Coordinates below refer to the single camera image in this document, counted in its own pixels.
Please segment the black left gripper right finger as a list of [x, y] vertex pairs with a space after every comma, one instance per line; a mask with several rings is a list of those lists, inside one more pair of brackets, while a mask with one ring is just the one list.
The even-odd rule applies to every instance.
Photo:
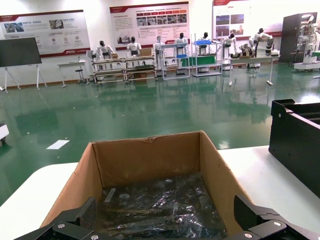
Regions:
[[320, 234], [288, 222], [272, 208], [252, 204], [244, 196], [234, 197], [235, 221], [241, 232], [227, 240], [318, 240]]

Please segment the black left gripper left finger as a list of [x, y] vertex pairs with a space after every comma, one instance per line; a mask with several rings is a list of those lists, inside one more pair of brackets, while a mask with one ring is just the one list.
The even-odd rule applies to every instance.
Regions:
[[82, 206], [64, 210], [49, 224], [18, 237], [18, 240], [109, 240], [110, 236], [93, 230], [97, 216], [95, 197]]

